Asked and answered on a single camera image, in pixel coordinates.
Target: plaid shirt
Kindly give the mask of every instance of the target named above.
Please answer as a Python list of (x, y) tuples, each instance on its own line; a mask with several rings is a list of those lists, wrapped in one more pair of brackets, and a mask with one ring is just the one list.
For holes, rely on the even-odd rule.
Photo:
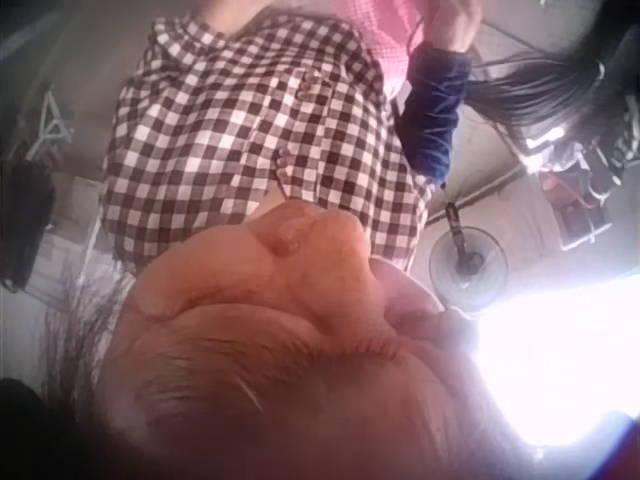
[(154, 23), (106, 158), (104, 225), (139, 270), (193, 234), (286, 197), (359, 217), (376, 256), (409, 268), (427, 220), (379, 64), (331, 18), (262, 17), (234, 37), (196, 16)]

